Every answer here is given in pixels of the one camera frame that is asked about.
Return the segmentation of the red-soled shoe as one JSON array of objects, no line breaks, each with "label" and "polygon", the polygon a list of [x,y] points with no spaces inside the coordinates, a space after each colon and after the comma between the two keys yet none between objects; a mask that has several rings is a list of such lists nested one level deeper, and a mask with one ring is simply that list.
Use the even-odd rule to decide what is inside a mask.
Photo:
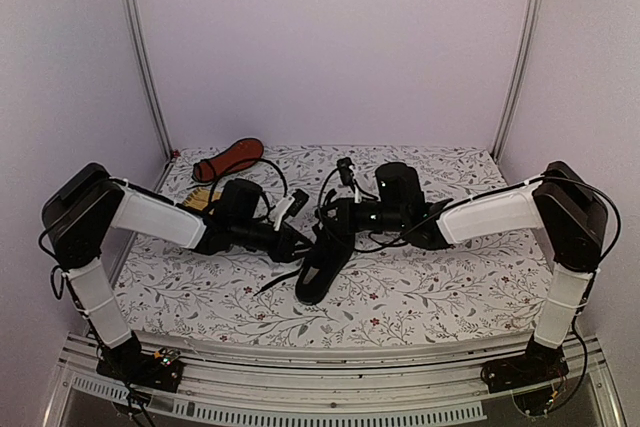
[{"label": "red-soled shoe", "polygon": [[192,168],[192,179],[200,184],[212,184],[223,177],[253,167],[263,154],[264,144],[259,139],[240,139],[213,157],[196,162]]}]

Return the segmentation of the right aluminium frame post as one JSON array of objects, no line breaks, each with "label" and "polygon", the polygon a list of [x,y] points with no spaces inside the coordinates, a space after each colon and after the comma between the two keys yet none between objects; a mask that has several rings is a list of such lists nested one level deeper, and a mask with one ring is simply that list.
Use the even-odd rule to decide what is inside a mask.
[{"label": "right aluminium frame post", "polygon": [[539,19],[543,0],[526,0],[524,20],[522,24],[518,49],[510,77],[504,106],[499,119],[498,128],[491,149],[493,160],[500,164],[504,157],[509,134],[514,124],[522,87],[526,76],[526,70],[531,48],[535,38],[536,27]]}]

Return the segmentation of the black shoelace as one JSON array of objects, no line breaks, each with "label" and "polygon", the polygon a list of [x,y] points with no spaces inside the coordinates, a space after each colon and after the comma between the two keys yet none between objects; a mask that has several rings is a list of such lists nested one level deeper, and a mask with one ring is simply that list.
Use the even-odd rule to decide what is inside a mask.
[{"label": "black shoelace", "polygon": [[312,248],[309,248],[308,250],[302,252],[299,255],[299,260],[301,261],[301,263],[300,263],[300,266],[296,270],[292,270],[290,272],[282,274],[282,275],[276,277],[275,279],[269,281],[268,283],[264,284],[254,294],[254,296],[257,297],[257,296],[263,294],[264,292],[267,292],[268,290],[274,288],[275,286],[277,286],[280,283],[286,282],[291,278],[298,277],[300,275],[301,271],[303,270],[303,264],[306,262],[307,258],[309,257],[309,255],[311,253],[311,250],[312,250]]}]

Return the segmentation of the woven bamboo tray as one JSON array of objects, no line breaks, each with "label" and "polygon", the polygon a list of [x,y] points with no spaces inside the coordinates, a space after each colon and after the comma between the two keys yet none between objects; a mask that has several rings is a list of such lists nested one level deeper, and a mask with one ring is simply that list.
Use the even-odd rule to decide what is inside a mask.
[{"label": "woven bamboo tray", "polygon": [[211,192],[208,187],[193,189],[181,202],[181,206],[201,212],[212,212],[213,204],[221,197],[220,191]]}]

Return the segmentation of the aluminium frame post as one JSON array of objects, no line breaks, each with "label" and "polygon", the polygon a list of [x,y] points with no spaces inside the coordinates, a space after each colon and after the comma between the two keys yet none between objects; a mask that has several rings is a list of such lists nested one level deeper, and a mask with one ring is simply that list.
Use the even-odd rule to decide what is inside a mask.
[{"label": "aluminium frame post", "polygon": [[161,109],[151,62],[148,55],[144,31],[141,21],[138,0],[122,0],[126,23],[130,32],[134,57],[140,75],[142,90],[150,111],[152,125],[156,133],[161,151],[164,157],[171,161],[173,158],[173,146],[164,114]]},{"label": "aluminium frame post", "polygon": [[526,76],[526,70],[531,48],[535,38],[536,27],[539,19],[543,0],[526,0],[524,20],[522,24],[518,49],[510,77],[504,106],[499,119],[498,128],[491,149],[493,160],[500,164],[504,157],[509,134],[514,124],[522,87]]}]

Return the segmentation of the left aluminium frame post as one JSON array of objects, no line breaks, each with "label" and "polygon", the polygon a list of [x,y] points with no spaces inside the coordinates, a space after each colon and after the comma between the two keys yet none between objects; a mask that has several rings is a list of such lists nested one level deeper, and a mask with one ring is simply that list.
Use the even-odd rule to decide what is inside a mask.
[{"label": "left aluminium frame post", "polygon": [[144,31],[141,21],[138,0],[122,0],[126,23],[130,32],[134,57],[140,75],[142,90],[150,111],[152,125],[156,133],[161,151],[164,157],[171,161],[173,158],[173,146],[164,114],[161,109],[151,62],[148,55]]}]

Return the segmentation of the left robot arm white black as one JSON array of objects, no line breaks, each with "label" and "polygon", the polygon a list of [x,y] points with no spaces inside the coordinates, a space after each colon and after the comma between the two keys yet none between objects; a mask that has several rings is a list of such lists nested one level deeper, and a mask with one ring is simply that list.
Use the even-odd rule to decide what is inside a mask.
[{"label": "left robot arm white black", "polygon": [[242,247],[264,252],[276,263],[297,261],[313,243],[285,220],[299,212],[307,195],[300,190],[287,192],[258,217],[255,211],[264,198],[258,184],[232,179],[217,199],[197,210],[89,163],[44,204],[40,237],[50,243],[44,251],[55,259],[106,361],[126,380],[141,380],[149,362],[122,316],[102,266],[101,247],[108,231],[144,234],[202,255]]}]

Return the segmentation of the black shoe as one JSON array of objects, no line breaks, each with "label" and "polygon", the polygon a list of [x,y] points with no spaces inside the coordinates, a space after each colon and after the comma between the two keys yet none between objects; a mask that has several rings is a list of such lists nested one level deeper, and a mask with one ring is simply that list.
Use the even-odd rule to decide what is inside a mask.
[{"label": "black shoe", "polygon": [[304,305],[321,302],[355,249],[354,234],[331,234],[325,227],[312,229],[316,239],[305,255],[295,286],[295,296]]}]

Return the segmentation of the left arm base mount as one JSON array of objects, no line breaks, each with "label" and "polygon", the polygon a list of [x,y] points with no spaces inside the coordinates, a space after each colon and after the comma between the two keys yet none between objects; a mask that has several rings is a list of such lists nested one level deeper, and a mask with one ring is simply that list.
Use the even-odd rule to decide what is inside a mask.
[{"label": "left arm base mount", "polygon": [[120,346],[101,354],[96,372],[125,385],[176,393],[184,367],[181,360],[166,361],[164,356],[156,357],[138,348]]}]

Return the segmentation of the front aluminium rail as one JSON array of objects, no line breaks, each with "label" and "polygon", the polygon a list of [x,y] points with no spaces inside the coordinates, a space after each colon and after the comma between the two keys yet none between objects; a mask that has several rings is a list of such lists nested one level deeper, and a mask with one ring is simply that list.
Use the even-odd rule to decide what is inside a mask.
[{"label": "front aluminium rail", "polygon": [[149,392],[156,426],[623,426],[595,337],[569,339],[559,408],[533,414],[541,386],[491,392],[482,365],[521,353],[524,334],[374,348],[251,347],[144,333],[145,351],[178,349],[176,393]]}]

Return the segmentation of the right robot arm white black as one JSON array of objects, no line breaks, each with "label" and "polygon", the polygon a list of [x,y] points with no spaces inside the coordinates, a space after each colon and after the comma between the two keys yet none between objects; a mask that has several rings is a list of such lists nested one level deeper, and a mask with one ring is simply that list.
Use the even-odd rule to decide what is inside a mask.
[{"label": "right robot arm white black", "polygon": [[517,362],[517,374],[537,383],[552,371],[571,323],[605,257],[605,197],[566,163],[549,164],[537,177],[464,200],[427,201],[415,168],[389,162],[375,171],[378,197],[366,200],[351,165],[338,167],[350,197],[322,195],[317,216],[324,231],[344,242],[359,232],[394,232],[396,242],[442,250],[503,232],[544,230],[554,273],[532,337],[536,345]]}]

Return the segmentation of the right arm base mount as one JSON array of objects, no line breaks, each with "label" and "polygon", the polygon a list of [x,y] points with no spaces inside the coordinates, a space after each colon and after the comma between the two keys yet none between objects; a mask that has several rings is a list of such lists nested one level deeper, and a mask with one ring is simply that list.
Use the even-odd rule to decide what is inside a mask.
[{"label": "right arm base mount", "polygon": [[568,373],[561,347],[550,349],[531,344],[522,354],[485,362],[480,379],[490,393],[497,393],[560,379]]}]

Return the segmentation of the floral tablecloth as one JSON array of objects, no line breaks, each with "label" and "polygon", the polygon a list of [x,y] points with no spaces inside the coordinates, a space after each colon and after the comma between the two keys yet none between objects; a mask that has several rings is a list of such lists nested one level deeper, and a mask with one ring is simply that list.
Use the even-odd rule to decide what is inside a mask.
[{"label": "floral tablecloth", "polygon": [[[290,192],[301,189],[310,195],[305,208],[289,220],[310,239],[321,184],[340,158],[352,159],[360,170],[357,180],[371,193],[377,190],[375,168],[390,161],[417,170],[427,201],[458,200],[506,185],[489,153],[479,148],[275,146],[266,147],[264,157],[283,171]],[[202,256],[141,235],[114,291],[135,330],[333,349],[529,334],[552,279],[534,234],[515,231],[444,251],[406,246],[356,253],[316,306],[296,299],[295,278],[256,295],[268,281],[296,268],[242,248]]]}]

